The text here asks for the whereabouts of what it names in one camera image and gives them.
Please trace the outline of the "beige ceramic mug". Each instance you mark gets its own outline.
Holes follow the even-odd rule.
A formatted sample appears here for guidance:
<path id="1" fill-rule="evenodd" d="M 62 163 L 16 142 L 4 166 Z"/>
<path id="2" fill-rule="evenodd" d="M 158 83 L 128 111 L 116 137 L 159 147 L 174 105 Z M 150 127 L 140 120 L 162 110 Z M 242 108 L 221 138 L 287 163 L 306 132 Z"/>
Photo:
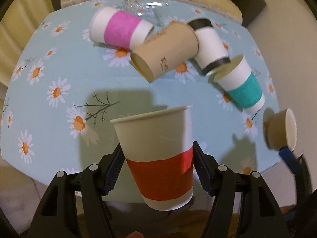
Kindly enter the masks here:
<path id="1" fill-rule="evenodd" d="M 283 147 L 288 147 L 294 151 L 297 144 L 297 122 L 294 112 L 287 108 L 274 112 L 271 108 L 266 108 L 263 115 L 263 130 L 266 145 L 274 151 L 279 151 Z"/>

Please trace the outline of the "red banded paper cup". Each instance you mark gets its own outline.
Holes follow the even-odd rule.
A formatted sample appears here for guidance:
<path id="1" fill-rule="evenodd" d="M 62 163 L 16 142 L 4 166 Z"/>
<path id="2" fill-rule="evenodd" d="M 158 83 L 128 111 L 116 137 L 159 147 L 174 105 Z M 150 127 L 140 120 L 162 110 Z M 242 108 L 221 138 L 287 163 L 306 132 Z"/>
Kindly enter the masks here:
<path id="1" fill-rule="evenodd" d="M 193 195 L 191 105 L 113 119 L 126 162 L 145 203 L 173 211 Z"/>

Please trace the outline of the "teal banded paper cup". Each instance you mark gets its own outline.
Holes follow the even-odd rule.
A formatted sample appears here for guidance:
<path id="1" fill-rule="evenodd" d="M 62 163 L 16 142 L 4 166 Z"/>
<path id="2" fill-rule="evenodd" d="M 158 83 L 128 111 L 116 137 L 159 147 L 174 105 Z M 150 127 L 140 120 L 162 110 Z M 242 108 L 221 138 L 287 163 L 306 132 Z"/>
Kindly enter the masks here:
<path id="1" fill-rule="evenodd" d="M 214 75 L 213 81 L 248 114 L 254 114 L 264 106 L 265 97 L 261 86 L 243 54 L 225 64 Z"/>

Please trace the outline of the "black banded paper cup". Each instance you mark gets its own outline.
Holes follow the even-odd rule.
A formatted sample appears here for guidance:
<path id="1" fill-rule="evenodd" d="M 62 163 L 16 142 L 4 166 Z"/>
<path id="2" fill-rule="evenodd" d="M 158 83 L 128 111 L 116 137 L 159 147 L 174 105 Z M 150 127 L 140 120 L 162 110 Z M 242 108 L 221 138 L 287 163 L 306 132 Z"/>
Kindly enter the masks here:
<path id="1" fill-rule="evenodd" d="M 199 42 L 195 61 L 203 75 L 211 75 L 231 62 L 227 49 L 208 18 L 193 19 L 187 24 L 192 27 Z"/>

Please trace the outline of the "brown kraft paper cup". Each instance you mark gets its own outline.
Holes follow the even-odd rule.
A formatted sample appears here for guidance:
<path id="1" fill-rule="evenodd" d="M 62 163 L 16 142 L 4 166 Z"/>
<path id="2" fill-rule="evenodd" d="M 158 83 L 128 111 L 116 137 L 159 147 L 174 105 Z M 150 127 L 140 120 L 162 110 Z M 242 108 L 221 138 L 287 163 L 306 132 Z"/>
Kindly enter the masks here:
<path id="1" fill-rule="evenodd" d="M 153 82 L 176 66 L 194 58 L 199 50 L 195 31 L 183 22 L 172 22 L 131 53 L 135 69 Z"/>

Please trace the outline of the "pink banded paper cup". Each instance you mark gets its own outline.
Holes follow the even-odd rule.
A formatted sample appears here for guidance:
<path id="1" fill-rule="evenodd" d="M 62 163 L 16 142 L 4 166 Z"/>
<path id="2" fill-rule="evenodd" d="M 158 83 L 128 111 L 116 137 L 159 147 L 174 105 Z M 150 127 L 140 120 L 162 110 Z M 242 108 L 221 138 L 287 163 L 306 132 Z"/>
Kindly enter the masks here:
<path id="1" fill-rule="evenodd" d="M 89 26 L 93 42 L 134 50 L 142 45 L 154 25 L 138 16 L 105 6 L 97 10 Z"/>

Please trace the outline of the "clear glass cup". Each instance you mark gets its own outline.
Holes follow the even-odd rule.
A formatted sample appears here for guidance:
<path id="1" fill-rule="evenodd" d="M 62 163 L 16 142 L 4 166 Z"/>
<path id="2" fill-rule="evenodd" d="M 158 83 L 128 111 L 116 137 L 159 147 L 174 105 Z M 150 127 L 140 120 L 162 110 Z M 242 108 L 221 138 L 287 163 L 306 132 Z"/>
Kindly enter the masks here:
<path id="1" fill-rule="evenodd" d="M 123 8 L 126 12 L 138 16 L 158 27 L 162 27 L 164 25 L 162 14 L 169 6 L 167 2 L 124 0 L 123 4 Z"/>

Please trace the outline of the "blue daisy tablecloth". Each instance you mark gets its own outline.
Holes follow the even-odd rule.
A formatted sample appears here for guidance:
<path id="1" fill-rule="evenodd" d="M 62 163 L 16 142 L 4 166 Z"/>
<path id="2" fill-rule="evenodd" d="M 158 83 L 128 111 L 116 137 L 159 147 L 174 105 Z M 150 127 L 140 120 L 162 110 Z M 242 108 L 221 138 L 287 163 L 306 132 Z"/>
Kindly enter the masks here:
<path id="1" fill-rule="evenodd" d="M 191 105 L 193 142 L 236 173 L 265 171 L 279 162 L 264 139 L 266 108 L 278 111 L 268 68 L 250 33 L 239 23 L 206 9 L 165 0 L 164 25 L 208 18 L 229 57 L 243 54 L 265 97 L 254 114 L 240 110 L 228 94 L 202 74 L 195 61 L 181 63 L 154 82 L 133 66 L 130 51 L 89 38 L 97 10 L 123 10 L 124 0 L 96 0 L 49 14 L 29 40 L 5 98 L 1 127 L 4 160 L 44 184 L 64 170 L 83 171 L 120 145 L 113 119 Z M 145 202 L 125 161 L 114 202 Z"/>

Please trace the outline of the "cream curtain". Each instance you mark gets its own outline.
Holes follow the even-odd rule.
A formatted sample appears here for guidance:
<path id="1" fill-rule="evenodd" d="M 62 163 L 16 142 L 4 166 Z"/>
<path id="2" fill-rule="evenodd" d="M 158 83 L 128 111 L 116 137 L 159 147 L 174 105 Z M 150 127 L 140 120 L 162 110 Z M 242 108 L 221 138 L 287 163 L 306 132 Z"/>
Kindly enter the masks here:
<path id="1" fill-rule="evenodd" d="M 53 12 L 51 0 L 13 0 L 1 19 L 1 84 L 8 86 L 32 34 Z"/>

